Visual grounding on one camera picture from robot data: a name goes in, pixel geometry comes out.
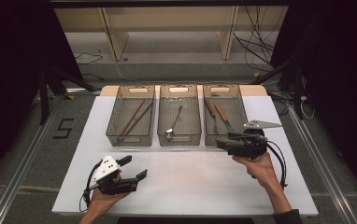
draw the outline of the black cable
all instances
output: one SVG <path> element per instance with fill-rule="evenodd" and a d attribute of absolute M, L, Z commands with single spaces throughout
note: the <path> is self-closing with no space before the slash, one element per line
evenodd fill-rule
<path fill-rule="evenodd" d="M 90 184 L 91 184 L 91 179 L 93 176 L 94 171 L 100 166 L 100 164 L 102 163 L 102 161 L 99 161 L 91 170 L 91 173 L 89 174 L 88 177 L 88 182 L 86 183 L 86 189 L 83 191 L 82 196 L 79 199 L 79 211 L 80 212 L 85 212 L 86 210 L 88 210 L 89 204 L 91 203 L 91 189 L 90 189 Z M 86 203 L 86 209 L 85 210 L 81 210 L 80 209 L 80 201 L 83 199 L 83 201 Z"/>
<path fill-rule="evenodd" d="M 100 54 L 91 54 L 91 53 L 81 53 L 79 56 L 76 56 L 75 58 L 76 59 L 80 59 L 80 56 L 82 56 L 82 55 L 84 55 L 84 54 L 89 54 L 89 55 L 91 55 L 91 56 L 93 56 L 93 57 L 98 57 L 97 59 L 95 59 L 95 60 L 93 60 L 93 61 L 90 61 L 90 62 L 88 62 L 88 63 L 79 63 L 79 64 L 90 64 L 90 63 L 94 63 L 94 62 L 96 62 L 96 61 L 98 61 L 98 60 L 100 60 L 100 59 L 102 59 L 103 58 L 103 56 L 102 55 L 100 55 Z"/>
<path fill-rule="evenodd" d="M 244 42 L 249 42 L 249 43 L 251 43 L 252 45 L 256 45 L 256 46 L 259 46 L 259 47 L 262 46 L 261 44 L 257 44 L 257 43 L 255 43 L 255 42 L 251 42 L 251 41 L 249 41 L 249 40 L 245 40 L 245 39 L 239 38 L 239 37 L 237 37 L 237 36 L 236 36 L 236 39 L 237 39 L 237 40 L 240 40 L 240 41 L 244 41 Z"/>
<path fill-rule="evenodd" d="M 280 152 L 281 157 L 278 155 L 277 151 L 273 149 L 269 144 L 267 143 L 272 143 Z M 280 167 L 281 167 L 281 179 L 280 179 L 280 185 L 284 189 L 284 187 L 287 186 L 286 184 L 286 176 L 287 176 L 287 167 L 286 167 L 286 160 L 284 159 L 283 152 L 280 150 L 280 147 L 278 147 L 277 144 L 271 141 L 266 141 L 266 146 L 271 149 L 271 151 L 275 154 L 275 156 L 278 158 L 278 161 L 280 162 Z"/>
<path fill-rule="evenodd" d="M 83 76 L 94 76 L 94 77 L 98 77 L 99 79 L 101 79 L 103 81 L 105 80 L 103 77 L 97 76 L 97 75 L 95 75 L 93 73 L 83 73 L 82 75 Z"/>
<path fill-rule="evenodd" d="M 236 40 L 239 42 L 239 44 L 240 44 L 245 50 L 250 51 L 250 53 L 252 53 L 254 56 L 258 57 L 258 58 L 261 59 L 263 62 L 265 62 L 265 63 L 267 63 L 267 64 L 270 65 L 270 62 L 269 62 L 269 61 L 263 59 L 263 58 L 262 58 L 261 56 L 259 56 L 257 53 L 255 53 L 254 51 L 252 51 L 251 49 L 249 49 L 248 46 L 245 46 L 245 45 L 240 41 L 240 39 L 236 36 L 235 33 L 234 33 L 234 37 L 236 38 Z M 246 58 L 246 52 L 245 52 L 245 61 L 246 61 L 247 64 L 249 64 L 248 61 L 247 61 L 247 58 Z"/>
<path fill-rule="evenodd" d="M 253 22 L 253 19 L 252 19 L 250 13 L 249 13 L 248 7 L 245 6 L 245 9 L 246 9 L 246 11 L 248 13 L 248 16 L 249 16 L 249 19 L 251 21 L 251 26 L 253 27 L 253 30 L 251 31 L 251 36 L 254 35 L 254 37 L 260 41 L 260 44 L 263 44 L 264 41 L 261 39 L 260 32 L 257 31 L 256 24 L 254 24 L 254 22 Z M 257 7 L 257 14 L 256 14 L 257 21 L 256 21 L 256 23 L 258 22 L 258 18 L 259 18 L 259 7 Z M 265 56 L 265 59 L 266 59 L 267 57 L 265 55 L 264 48 L 261 48 L 261 51 L 263 52 L 263 55 Z"/>

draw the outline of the black curtain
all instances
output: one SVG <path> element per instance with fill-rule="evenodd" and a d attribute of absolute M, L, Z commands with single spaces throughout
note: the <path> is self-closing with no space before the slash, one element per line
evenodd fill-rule
<path fill-rule="evenodd" d="M 52 8 L 0 0 L 0 160 L 37 94 L 44 62 L 82 79 Z"/>

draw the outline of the cable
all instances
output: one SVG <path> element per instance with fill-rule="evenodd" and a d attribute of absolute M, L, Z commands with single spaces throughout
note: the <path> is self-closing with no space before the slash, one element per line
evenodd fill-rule
<path fill-rule="evenodd" d="M 79 199 L 79 211 L 80 212 L 85 212 L 86 210 L 88 210 L 89 204 L 91 203 L 91 189 L 90 189 L 90 184 L 91 184 L 91 179 L 93 176 L 94 171 L 100 166 L 100 164 L 102 163 L 102 161 L 99 161 L 91 170 L 91 173 L 89 174 L 88 177 L 88 182 L 86 183 L 86 189 L 83 191 L 82 196 Z M 80 208 L 80 202 L 83 199 L 83 201 L 86 203 L 86 209 L 85 210 L 81 210 Z"/>
<path fill-rule="evenodd" d="M 81 53 L 79 56 L 76 56 L 75 58 L 76 59 L 81 59 L 80 58 L 80 56 L 82 56 L 82 55 L 84 55 L 84 54 L 88 54 L 88 55 L 91 55 L 91 56 L 93 56 L 93 57 L 98 57 L 97 59 L 95 59 L 95 60 L 93 60 L 93 61 L 90 61 L 90 62 L 88 62 L 88 63 L 79 63 L 79 64 L 90 64 L 90 63 L 94 63 L 94 62 L 96 62 L 96 61 L 98 61 L 98 60 L 100 60 L 100 59 L 102 59 L 103 58 L 103 56 L 102 55 L 100 55 L 100 54 L 91 54 L 91 53 Z"/>
<path fill-rule="evenodd" d="M 280 152 L 281 157 L 278 155 L 277 151 L 275 149 L 273 149 L 269 144 L 267 143 L 272 143 Z M 286 184 L 286 176 L 287 176 L 287 167 L 286 167 L 286 160 L 284 159 L 283 153 L 280 150 L 280 147 L 278 147 L 277 144 L 275 144 L 274 142 L 271 141 L 266 141 L 266 146 L 271 149 L 271 151 L 275 154 L 275 156 L 278 158 L 278 161 L 280 163 L 280 167 L 281 167 L 281 178 L 280 178 L 280 185 L 281 187 L 284 189 L 284 187 L 287 187 Z"/>
<path fill-rule="evenodd" d="M 83 73 L 82 74 L 83 76 L 93 76 L 93 77 L 98 77 L 99 79 L 101 79 L 101 80 L 105 80 L 103 77 L 100 77 L 100 76 L 97 76 L 97 75 L 95 75 L 95 74 L 93 74 L 93 73 Z"/>
<path fill-rule="evenodd" d="M 301 101 L 301 111 L 303 112 L 304 116 L 307 118 L 307 119 L 313 119 L 313 117 L 315 117 L 315 110 L 313 110 L 312 112 L 312 117 L 308 117 L 307 114 L 305 113 L 305 110 L 303 108 L 303 103 L 304 103 L 305 100 Z"/>

